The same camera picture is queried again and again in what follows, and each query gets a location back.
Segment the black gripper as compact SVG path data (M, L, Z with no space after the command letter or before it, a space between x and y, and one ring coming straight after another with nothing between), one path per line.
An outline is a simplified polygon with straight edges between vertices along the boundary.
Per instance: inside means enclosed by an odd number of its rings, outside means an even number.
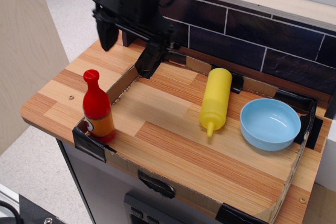
M159 8L174 3L169 0L93 0L93 17L101 47L109 51L118 40L119 30L148 42L147 71L155 71L162 57L174 43L174 27L162 16Z

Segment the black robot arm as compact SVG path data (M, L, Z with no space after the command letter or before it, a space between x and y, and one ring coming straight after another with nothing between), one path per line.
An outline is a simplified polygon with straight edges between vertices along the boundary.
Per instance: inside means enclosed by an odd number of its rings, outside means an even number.
M142 77L149 78L164 60L173 45L175 30L159 8L168 7L174 0L162 4L160 0L93 0L93 17L104 51L117 41L119 31L146 42L146 48L135 67Z

